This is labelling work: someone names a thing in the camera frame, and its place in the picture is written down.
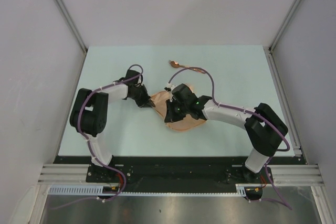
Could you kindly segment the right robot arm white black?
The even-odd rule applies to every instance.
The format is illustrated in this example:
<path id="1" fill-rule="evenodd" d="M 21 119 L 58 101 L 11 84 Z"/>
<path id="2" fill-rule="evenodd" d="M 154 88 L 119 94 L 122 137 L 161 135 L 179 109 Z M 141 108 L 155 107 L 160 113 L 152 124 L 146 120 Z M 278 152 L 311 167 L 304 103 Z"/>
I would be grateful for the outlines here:
<path id="1" fill-rule="evenodd" d="M 261 177 L 261 169 L 276 152 L 290 149 L 285 136 L 288 128 L 273 109 L 265 104 L 252 110 L 220 104 L 214 98 L 196 94 L 185 84 L 165 88 L 170 97 L 166 100 L 164 122 L 175 123 L 191 116 L 195 120 L 212 120 L 237 126 L 247 132 L 253 146 L 243 164 L 242 177 L 254 183 Z"/>

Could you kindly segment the peach satin napkin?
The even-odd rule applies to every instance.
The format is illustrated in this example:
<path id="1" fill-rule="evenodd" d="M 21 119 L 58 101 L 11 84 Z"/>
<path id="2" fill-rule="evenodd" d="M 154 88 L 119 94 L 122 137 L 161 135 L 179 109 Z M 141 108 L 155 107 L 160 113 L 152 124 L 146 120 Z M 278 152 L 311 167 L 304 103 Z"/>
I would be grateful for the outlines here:
<path id="1" fill-rule="evenodd" d="M 166 116 L 166 100 L 169 100 L 172 98 L 171 95 L 171 89 L 166 88 L 164 91 L 160 91 L 154 95 L 151 96 L 151 100 L 154 102 L 155 107 L 154 110 L 157 112 L 157 114 L 163 119 L 165 119 Z M 202 96 L 198 97 L 198 101 L 196 103 L 195 109 L 199 113 L 199 119 L 193 119 L 190 115 L 187 115 L 183 120 L 173 123 L 165 123 L 167 127 L 170 129 L 177 131 L 177 132 L 186 132 L 193 128 L 199 127 L 206 123 L 206 118 L 202 114 L 202 111 L 199 109 L 201 105 L 204 105 L 204 101 L 208 101 L 209 97 Z"/>

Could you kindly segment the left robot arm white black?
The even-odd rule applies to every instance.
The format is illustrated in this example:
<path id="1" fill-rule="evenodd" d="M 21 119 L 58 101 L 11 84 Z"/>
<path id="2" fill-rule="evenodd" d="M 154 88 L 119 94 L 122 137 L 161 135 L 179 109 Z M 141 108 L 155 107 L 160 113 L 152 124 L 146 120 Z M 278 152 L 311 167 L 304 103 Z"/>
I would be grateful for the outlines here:
<path id="1" fill-rule="evenodd" d="M 113 155 L 104 147 L 99 135 L 107 124 L 108 105 L 119 100 L 132 99 L 140 108 L 155 107 L 143 84 L 140 72 L 130 67 L 125 77 L 95 90 L 81 88 L 70 114 L 70 125 L 82 135 L 90 152 L 92 167 L 99 168 L 98 176 L 110 182 L 120 171 L 110 165 Z"/>

